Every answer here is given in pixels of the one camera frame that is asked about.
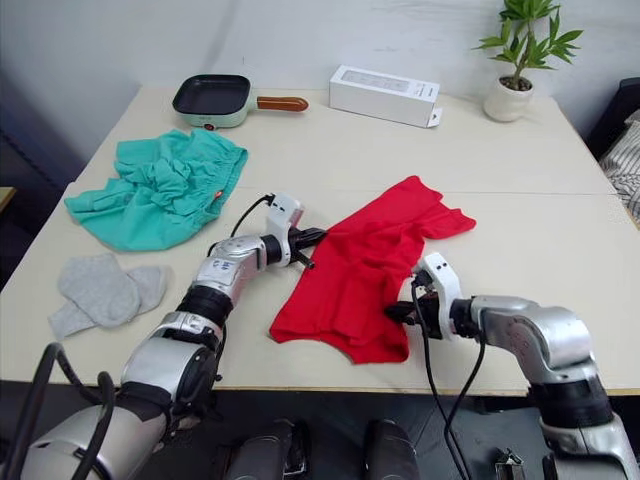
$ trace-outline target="white wall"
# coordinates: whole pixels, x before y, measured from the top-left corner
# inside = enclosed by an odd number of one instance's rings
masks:
[[[496,32],[500,0],[0,1],[3,75],[85,161],[142,83],[223,72],[323,88],[348,63],[478,96],[507,67],[471,50]],[[640,1],[562,4],[583,49],[529,76],[585,133],[618,81],[640,75]]]

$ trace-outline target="white table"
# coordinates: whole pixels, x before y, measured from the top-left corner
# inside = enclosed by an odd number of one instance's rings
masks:
[[[100,370],[119,378],[133,348],[178,305],[208,245],[228,236],[239,215],[263,193],[286,190],[307,206],[301,226],[328,227],[415,173],[427,185],[443,191],[447,205],[462,208],[478,221],[472,232],[428,242],[426,247],[426,251],[445,255],[466,294],[520,295],[575,310],[592,333],[608,391],[640,391],[635,367],[640,338],[636,302],[640,234],[555,102],[538,101],[530,118],[498,125],[471,104],[443,98],[447,115],[443,124],[437,130],[421,130],[332,111],[318,103],[322,95],[305,92],[311,109],[300,118],[256,112],[243,126],[222,132],[248,147],[250,159],[217,221],[169,251],[118,254],[125,269],[169,264],[174,274],[156,310],[116,330],[92,329],[64,341],[83,381],[95,382]],[[186,128],[168,106],[171,96],[171,90],[142,89],[65,197],[103,187],[106,177],[113,174],[119,140]],[[371,144],[362,147],[366,155],[349,153],[358,146],[349,130],[355,137],[370,137]],[[456,131],[461,139],[457,142]],[[335,138],[338,132],[342,148]],[[511,144],[535,136],[532,132],[544,136],[540,153],[533,152],[538,150],[535,146],[526,149],[523,157],[500,154],[501,139]],[[475,157],[469,155],[471,147],[465,147],[464,156],[450,156],[447,144],[462,155],[467,134],[476,142],[471,149]],[[389,161],[385,152],[393,150],[394,143],[405,154]],[[562,146],[562,155],[554,160],[549,158],[551,144]],[[423,151],[434,160],[425,159]],[[276,163],[279,168],[271,168]],[[514,163],[528,174],[519,173]],[[286,175],[274,173],[286,165],[292,166]],[[360,165],[360,171],[354,165]],[[457,170],[465,168],[475,174],[460,175]],[[243,232],[263,231],[264,213],[257,210],[249,217]],[[105,246],[73,224],[64,205],[57,206],[0,295],[3,379],[29,380],[42,349],[53,340],[47,316],[64,301],[55,286],[64,262],[71,256],[105,251]],[[409,329],[412,353],[403,364],[353,366],[339,351],[319,342],[272,341],[268,328],[299,275],[299,266],[272,269],[247,287],[228,321],[229,338],[221,365],[224,378],[218,388],[428,391],[415,328]],[[402,295],[407,298],[406,289]],[[461,388],[476,351],[477,346],[469,341],[433,342],[436,382],[444,391]],[[54,381],[62,379],[60,372],[54,373]],[[471,391],[522,394],[525,389],[515,359],[488,349]]]

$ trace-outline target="red cloth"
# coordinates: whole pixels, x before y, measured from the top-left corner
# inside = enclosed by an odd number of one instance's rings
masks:
[[[406,332],[384,308],[397,301],[424,237],[447,238],[476,224],[441,198],[412,176],[331,227],[313,254],[316,268],[302,274],[273,322],[273,338],[320,340],[354,363],[405,361]]]

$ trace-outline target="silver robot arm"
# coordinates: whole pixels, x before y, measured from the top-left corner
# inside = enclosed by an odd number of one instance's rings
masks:
[[[268,265],[313,262],[300,250],[324,230],[298,230],[303,208],[286,194],[269,203],[267,232],[216,244],[176,311],[137,347],[127,362],[111,423],[87,478],[135,477],[163,440],[209,403],[225,341],[225,321],[248,281]],[[68,480],[87,450],[100,406],[77,412],[29,448],[22,479]]]
[[[482,338],[515,355],[554,452],[543,464],[548,478],[640,480],[598,377],[589,332],[575,313],[517,297],[461,298],[458,277],[438,253],[424,257],[416,273],[428,291],[420,305],[432,336]]]

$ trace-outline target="white box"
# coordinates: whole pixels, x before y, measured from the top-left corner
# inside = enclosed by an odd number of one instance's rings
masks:
[[[440,85],[341,65],[329,81],[329,106],[416,127],[435,127]]]

